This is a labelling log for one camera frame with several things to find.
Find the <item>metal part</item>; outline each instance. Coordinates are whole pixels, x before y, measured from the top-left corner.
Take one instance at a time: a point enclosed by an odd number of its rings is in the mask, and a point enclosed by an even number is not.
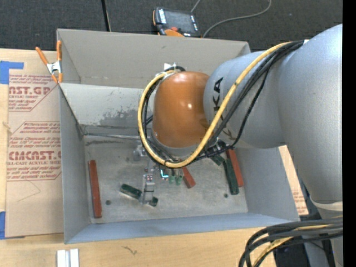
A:
[[[48,71],[53,74],[55,71],[62,73],[62,61],[56,61],[55,63],[47,64]]]
[[[142,194],[140,197],[140,202],[142,204],[148,204],[154,198],[155,192],[155,182],[153,174],[144,174],[142,177]]]
[[[56,267],[79,267],[79,250],[58,250]]]
[[[145,148],[142,146],[141,142],[133,151],[134,161],[139,161],[140,158],[147,156]]]

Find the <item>cable bundle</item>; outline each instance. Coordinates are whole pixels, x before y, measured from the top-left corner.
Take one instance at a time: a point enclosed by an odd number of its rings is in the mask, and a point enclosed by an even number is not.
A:
[[[261,229],[250,237],[239,261],[239,267],[258,267],[273,250],[295,244],[327,240],[343,235],[343,217],[288,222]],[[250,254],[259,246],[270,243],[251,263]]]

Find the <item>black cable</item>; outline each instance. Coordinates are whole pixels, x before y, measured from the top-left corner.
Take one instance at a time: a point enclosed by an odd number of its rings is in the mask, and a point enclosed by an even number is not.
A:
[[[104,15],[106,31],[111,32],[111,26],[110,26],[110,22],[109,22],[109,16],[108,16],[108,13],[106,10],[105,0],[101,0],[101,7],[102,7],[103,15]]]
[[[268,55],[265,60],[262,61],[262,63],[258,66],[258,68],[254,71],[252,76],[249,78],[247,81],[246,85],[244,86],[243,90],[241,91],[239,97],[234,101],[231,109],[227,112],[226,116],[224,117],[224,120],[222,123],[219,125],[219,127],[216,129],[216,131],[213,134],[214,137],[218,137],[218,135],[221,133],[221,131],[226,127],[226,124],[228,121],[231,119],[232,115],[236,111],[237,107],[240,105],[241,101],[243,98],[249,93],[250,89],[255,85],[255,83],[259,80],[259,78],[266,72],[265,78],[268,75],[268,71],[271,69],[271,67],[278,61],[280,60],[283,56],[288,54],[289,52],[296,50],[303,44],[303,41],[297,41],[297,42],[292,42],[289,43],[283,47],[278,48],[276,51]]]
[[[261,259],[259,259],[258,261],[256,261],[254,263],[254,267],[259,267],[261,265],[261,263],[263,262],[263,260],[275,249],[285,248],[285,247],[296,245],[296,244],[309,243],[309,242],[313,242],[313,241],[330,240],[330,239],[333,239],[333,238],[338,238],[340,236],[343,236],[343,232],[342,231],[339,232],[339,233],[331,234],[331,235],[322,235],[322,236],[316,236],[314,238],[307,238],[307,239],[305,239],[305,238],[301,238],[301,239],[292,238],[289,241],[286,241],[284,244],[282,244],[280,246],[276,246],[275,248],[271,249],[266,254],[264,254],[264,256]]]
[[[234,101],[233,106],[230,108],[229,112],[227,113],[226,117],[224,118],[224,120],[222,121],[222,123],[217,127],[217,129],[215,130],[215,133],[213,134],[213,137],[211,139],[216,139],[217,136],[220,134],[220,132],[225,128],[226,123],[230,120],[231,116],[233,115],[233,113],[235,112],[235,110],[237,109],[237,107],[241,104],[241,101],[243,100],[243,98],[248,94],[249,90],[253,87],[253,85],[256,83],[256,81],[265,73],[264,76],[264,80],[262,81],[257,93],[255,94],[244,118],[243,121],[241,123],[240,126],[240,130],[238,132],[238,135],[235,139],[235,141],[228,146],[223,147],[221,150],[217,150],[214,151],[212,153],[207,153],[207,149],[204,150],[204,154],[198,156],[193,162],[199,161],[203,158],[206,157],[213,157],[215,155],[221,154],[225,151],[227,151],[228,149],[233,149],[234,146],[236,145],[236,143],[240,140],[243,129],[246,125],[247,119],[264,87],[264,83],[266,80],[266,77],[268,75],[269,70],[271,69],[272,65],[276,63],[276,61],[278,61],[279,59],[281,59],[283,56],[285,56],[286,54],[290,53],[291,51],[294,51],[296,49],[298,49],[302,44],[304,43],[304,41],[296,41],[293,43],[288,44],[289,47],[285,48],[285,47],[281,47],[278,48],[275,52],[271,53],[270,55],[268,55],[265,60],[262,61],[262,63],[259,65],[259,67],[254,71],[253,75],[250,77],[250,79],[248,80],[247,84],[245,85],[244,89],[241,91],[240,95],[237,97],[237,99]]]
[[[251,266],[249,254],[254,249],[267,242],[272,242],[274,240],[281,239],[281,238],[293,237],[294,244],[296,244],[299,242],[295,240],[296,236],[307,236],[307,235],[314,235],[314,234],[317,235],[322,234],[322,235],[317,236],[316,238],[303,239],[303,242],[301,243],[308,242],[308,241],[316,241],[316,240],[326,240],[328,239],[326,238],[326,236],[341,236],[342,228],[343,228],[342,217],[336,217],[331,219],[310,220],[305,222],[288,222],[285,224],[274,225],[261,229],[256,234],[251,236],[248,242],[246,243],[245,252],[243,253],[240,259],[239,267],[242,267],[245,261],[247,266]],[[256,240],[257,238],[268,233],[270,233],[271,235],[266,236],[260,240]]]

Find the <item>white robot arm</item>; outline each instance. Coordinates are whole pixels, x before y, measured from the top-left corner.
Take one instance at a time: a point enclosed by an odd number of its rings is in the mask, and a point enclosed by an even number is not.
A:
[[[238,57],[210,77],[191,72],[157,76],[139,108],[147,152],[174,168],[199,159],[217,139],[234,147],[287,145],[321,217],[342,216],[342,31],[341,24],[309,41]],[[155,96],[152,148],[142,110],[163,77]],[[168,112],[171,117],[164,118]],[[175,117],[179,121],[166,122]],[[176,161],[175,156],[187,158]],[[332,244],[335,262],[343,266],[342,238]]]

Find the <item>small electronic component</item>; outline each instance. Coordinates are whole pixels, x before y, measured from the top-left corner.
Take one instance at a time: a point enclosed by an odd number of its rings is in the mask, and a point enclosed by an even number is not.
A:
[[[191,12],[157,7],[153,24],[162,36],[201,37],[195,16]]]

